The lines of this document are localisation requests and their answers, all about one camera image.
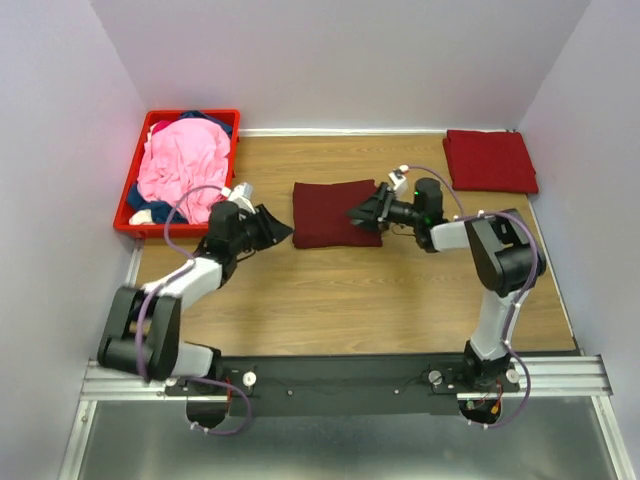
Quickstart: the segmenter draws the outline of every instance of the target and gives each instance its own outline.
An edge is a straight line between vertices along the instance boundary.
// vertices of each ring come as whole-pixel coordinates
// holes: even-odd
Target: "wall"
[[[578,342],[601,353],[640,471],[640,5],[594,0],[521,129],[533,201]]]
[[[92,0],[148,107],[243,127],[515,127],[588,0]]]
[[[57,478],[131,243],[111,219],[144,108],[85,0],[0,4],[0,477]]]

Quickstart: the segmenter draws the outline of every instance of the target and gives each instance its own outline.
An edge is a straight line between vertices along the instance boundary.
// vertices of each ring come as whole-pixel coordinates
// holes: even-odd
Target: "red basket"
[[[231,150],[229,151],[229,170],[225,181],[225,186],[230,187],[231,180],[233,178],[233,164],[236,157],[236,145],[238,143],[240,112],[237,110],[200,111],[233,127]],[[144,144],[147,141],[147,133],[149,132],[151,125],[158,123],[160,120],[178,120],[182,112],[184,112],[184,110],[152,110],[147,113],[147,116],[144,119],[144,124],[142,125],[142,131],[140,132],[136,151],[133,154],[129,174],[127,175],[127,180],[124,182],[124,188],[122,190],[122,196],[120,197],[120,203],[118,204],[118,210],[116,211],[116,217],[113,220],[113,228],[117,231],[126,233],[133,238],[158,238],[163,236],[164,225],[129,225],[129,219],[135,211],[127,204],[127,194],[129,193],[131,186],[138,179],[138,171],[140,170],[142,155],[144,154]],[[199,225],[175,223],[171,225],[169,232],[172,237],[202,237],[207,233],[207,228],[208,226],[206,223]]]

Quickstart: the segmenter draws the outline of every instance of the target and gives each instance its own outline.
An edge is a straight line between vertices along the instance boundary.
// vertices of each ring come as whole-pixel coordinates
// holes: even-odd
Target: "pink cloth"
[[[201,185],[224,186],[229,168],[229,136],[219,125],[202,118],[173,122],[145,143],[138,173],[138,191],[148,201],[175,205],[180,197]],[[206,188],[194,192],[180,205],[189,223],[207,223],[211,205],[222,200]]]

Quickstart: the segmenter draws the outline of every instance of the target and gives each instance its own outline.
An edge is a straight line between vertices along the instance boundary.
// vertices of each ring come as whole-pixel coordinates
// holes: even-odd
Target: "wooden table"
[[[412,163],[449,178],[439,135],[243,138],[235,170],[237,181],[254,186],[254,204],[293,225],[294,182],[379,182]],[[460,197],[467,212],[515,207],[535,228],[525,195]],[[444,198],[450,218],[456,205]],[[179,243],[193,250],[197,242]],[[163,240],[148,240],[138,283],[183,262]],[[226,355],[459,352],[476,327],[482,291],[468,251],[426,254],[413,238],[389,232],[383,248],[296,250],[288,239],[240,264],[225,287],[188,309],[181,335]],[[522,308],[514,346],[575,347],[549,270]]]

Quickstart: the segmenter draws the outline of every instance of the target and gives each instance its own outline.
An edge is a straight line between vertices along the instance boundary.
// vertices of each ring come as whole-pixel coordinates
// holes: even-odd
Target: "red folded towel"
[[[456,190],[538,193],[519,133],[449,130],[442,145]]]
[[[347,210],[376,192],[373,180],[293,187],[293,245],[296,248],[332,246],[381,247],[379,232],[351,225]]]

